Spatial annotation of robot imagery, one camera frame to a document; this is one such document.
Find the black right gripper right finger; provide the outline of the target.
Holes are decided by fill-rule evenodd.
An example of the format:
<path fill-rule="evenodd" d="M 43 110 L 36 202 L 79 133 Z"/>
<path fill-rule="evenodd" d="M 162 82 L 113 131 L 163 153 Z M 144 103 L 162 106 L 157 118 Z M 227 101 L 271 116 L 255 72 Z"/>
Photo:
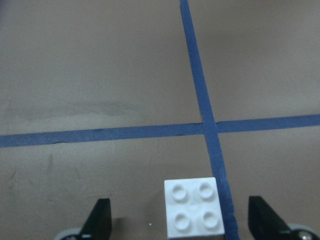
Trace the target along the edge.
<path fill-rule="evenodd" d="M 289 226 L 261 196 L 249 196 L 247 222 L 255 240 L 291 239 Z"/>

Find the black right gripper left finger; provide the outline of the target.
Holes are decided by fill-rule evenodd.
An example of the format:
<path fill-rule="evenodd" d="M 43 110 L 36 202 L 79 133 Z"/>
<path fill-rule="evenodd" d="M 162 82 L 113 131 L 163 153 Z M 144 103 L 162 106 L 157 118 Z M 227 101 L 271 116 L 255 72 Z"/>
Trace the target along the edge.
<path fill-rule="evenodd" d="M 80 240 L 108 240 L 111 236 L 111 201 L 100 198 L 82 226 Z"/>

